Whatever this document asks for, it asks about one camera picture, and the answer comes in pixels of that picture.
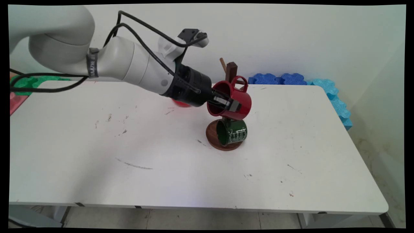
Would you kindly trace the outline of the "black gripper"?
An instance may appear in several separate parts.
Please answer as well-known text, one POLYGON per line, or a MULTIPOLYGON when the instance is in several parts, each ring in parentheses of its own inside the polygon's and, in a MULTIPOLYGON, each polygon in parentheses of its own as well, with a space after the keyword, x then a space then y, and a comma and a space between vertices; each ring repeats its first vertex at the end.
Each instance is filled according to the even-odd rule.
POLYGON ((220 91, 213 91, 211 79, 197 70, 180 64, 175 74, 170 87, 161 96, 194 107, 200 107, 207 101, 213 100, 209 102, 212 108, 230 112, 238 112, 241 109, 242 104, 239 101, 220 91))

